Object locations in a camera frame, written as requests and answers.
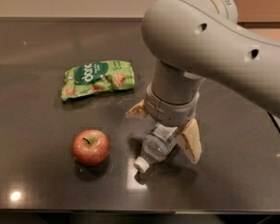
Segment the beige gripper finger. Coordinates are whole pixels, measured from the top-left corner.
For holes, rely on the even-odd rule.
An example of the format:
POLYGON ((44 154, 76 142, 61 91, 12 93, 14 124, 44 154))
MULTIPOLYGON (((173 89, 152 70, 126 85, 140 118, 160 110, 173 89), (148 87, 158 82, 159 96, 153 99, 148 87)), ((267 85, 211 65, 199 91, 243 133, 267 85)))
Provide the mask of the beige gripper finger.
POLYGON ((146 116, 147 111, 144 107, 144 101, 140 101, 139 103, 134 105, 125 114, 125 117, 127 119, 144 119, 146 116))
POLYGON ((197 120, 191 119, 183 128, 180 128, 175 139, 189 161, 197 164, 203 152, 197 120))

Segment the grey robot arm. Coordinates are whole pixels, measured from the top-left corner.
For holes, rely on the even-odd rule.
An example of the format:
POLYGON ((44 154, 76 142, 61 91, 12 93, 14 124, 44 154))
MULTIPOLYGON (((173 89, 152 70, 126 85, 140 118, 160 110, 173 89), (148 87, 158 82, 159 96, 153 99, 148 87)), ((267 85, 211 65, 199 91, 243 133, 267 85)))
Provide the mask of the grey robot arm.
POLYGON ((142 21, 157 61, 145 98, 126 115, 175 127, 191 162, 202 154, 195 111, 207 78, 280 118, 280 42, 247 31, 237 18, 234 0, 158 0, 142 21))

